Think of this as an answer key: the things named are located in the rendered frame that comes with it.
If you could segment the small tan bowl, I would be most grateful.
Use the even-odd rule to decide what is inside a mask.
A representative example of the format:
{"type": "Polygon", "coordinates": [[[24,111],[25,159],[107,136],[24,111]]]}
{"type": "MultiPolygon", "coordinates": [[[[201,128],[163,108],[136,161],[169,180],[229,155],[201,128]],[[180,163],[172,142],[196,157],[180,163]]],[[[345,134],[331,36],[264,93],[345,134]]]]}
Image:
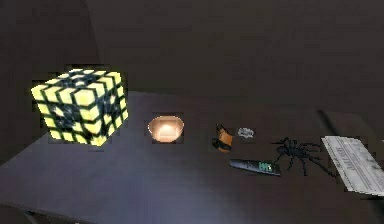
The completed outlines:
{"type": "Polygon", "coordinates": [[[182,135],[184,122],[177,116],[158,116],[149,122],[147,128],[154,140],[171,143],[182,135]]]}

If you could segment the black remote control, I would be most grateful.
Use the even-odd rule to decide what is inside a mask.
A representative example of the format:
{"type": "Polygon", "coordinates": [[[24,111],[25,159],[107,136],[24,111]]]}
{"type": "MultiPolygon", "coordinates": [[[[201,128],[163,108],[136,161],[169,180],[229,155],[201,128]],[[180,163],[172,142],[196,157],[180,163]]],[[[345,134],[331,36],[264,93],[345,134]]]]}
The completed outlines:
{"type": "Polygon", "coordinates": [[[267,161],[231,159],[229,165],[233,168],[246,170],[249,172],[280,176],[280,167],[267,161]]]}

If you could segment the orange black small object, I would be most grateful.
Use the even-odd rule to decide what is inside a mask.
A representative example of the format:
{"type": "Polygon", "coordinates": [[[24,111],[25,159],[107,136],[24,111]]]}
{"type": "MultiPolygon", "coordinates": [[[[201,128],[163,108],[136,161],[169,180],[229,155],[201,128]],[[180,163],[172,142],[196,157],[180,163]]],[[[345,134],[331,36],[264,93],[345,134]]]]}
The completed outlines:
{"type": "Polygon", "coordinates": [[[221,124],[216,125],[216,134],[217,136],[212,139],[212,146],[224,153],[230,152],[232,150],[233,136],[221,124]]]}

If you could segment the white grey newspaper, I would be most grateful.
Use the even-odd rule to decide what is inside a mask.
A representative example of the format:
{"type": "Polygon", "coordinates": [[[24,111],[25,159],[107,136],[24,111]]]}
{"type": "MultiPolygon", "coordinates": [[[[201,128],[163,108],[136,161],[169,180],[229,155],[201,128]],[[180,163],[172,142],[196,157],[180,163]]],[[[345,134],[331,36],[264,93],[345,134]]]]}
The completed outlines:
{"type": "Polygon", "coordinates": [[[348,191],[384,197],[384,170],[359,139],[322,138],[348,191]]]}

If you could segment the small grey lump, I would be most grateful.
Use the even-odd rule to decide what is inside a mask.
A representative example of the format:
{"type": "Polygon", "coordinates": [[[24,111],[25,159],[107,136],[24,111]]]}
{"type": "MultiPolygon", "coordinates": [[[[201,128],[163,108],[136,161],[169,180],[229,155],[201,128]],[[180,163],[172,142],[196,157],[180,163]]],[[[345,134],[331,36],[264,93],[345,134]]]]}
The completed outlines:
{"type": "Polygon", "coordinates": [[[249,128],[239,128],[238,135],[244,138],[252,138],[254,136],[254,131],[249,128]]]}

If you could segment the yellow black puzzle cube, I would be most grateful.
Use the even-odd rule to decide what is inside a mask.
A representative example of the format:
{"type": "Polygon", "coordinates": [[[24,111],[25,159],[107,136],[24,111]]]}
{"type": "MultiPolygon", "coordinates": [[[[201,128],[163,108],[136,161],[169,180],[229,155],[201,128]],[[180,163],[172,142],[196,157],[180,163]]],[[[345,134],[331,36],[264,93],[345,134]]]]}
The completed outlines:
{"type": "Polygon", "coordinates": [[[52,138],[102,146],[128,118],[121,74],[74,68],[31,89],[52,138]]]}

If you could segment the black toy spider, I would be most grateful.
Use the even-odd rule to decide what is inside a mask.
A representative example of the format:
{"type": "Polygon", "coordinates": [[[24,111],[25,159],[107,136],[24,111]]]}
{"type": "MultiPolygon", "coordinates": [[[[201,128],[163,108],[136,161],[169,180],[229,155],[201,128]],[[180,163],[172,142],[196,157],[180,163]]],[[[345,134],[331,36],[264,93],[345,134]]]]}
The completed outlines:
{"type": "Polygon", "coordinates": [[[281,157],[288,156],[290,158],[290,162],[287,170],[290,170],[293,166],[294,159],[298,158],[302,163],[303,175],[307,176],[308,173],[306,167],[306,160],[309,160],[310,162],[319,166],[329,176],[336,178],[336,175],[334,173],[332,173],[328,168],[326,168],[320,163],[320,157],[311,155],[311,150],[309,149],[309,146],[319,147],[319,144],[311,142],[298,143],[298,141],[295,139],[285,137],[282,140],[274,142],[274,145],[277,145],[276,152],[278,153],[278,157],[274,161],[274,164],[276,164],[281,157]]]}

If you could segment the dark grey table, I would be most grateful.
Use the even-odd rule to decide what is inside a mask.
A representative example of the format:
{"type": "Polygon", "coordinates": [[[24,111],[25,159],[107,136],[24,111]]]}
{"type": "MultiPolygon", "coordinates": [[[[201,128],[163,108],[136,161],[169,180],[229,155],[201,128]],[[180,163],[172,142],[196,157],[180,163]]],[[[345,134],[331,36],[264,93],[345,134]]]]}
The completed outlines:
{"type": "Polygon", "coordinates": [[[348,192],[319,166],[282,159],[280,176],[252,174],[231,157],[273,160],[280,139],[319,143],[316,112],[224,99],[132,93],[129,117],[100,146],[43,136],[0,166],[0,203],[89,224],[384,224],[384,203],[348,192]],[[174,142],[151,137],[149,122],[177,116],[174,142]],[[217,124],[247,127],[229,154],[215,149],[217,124]]]}

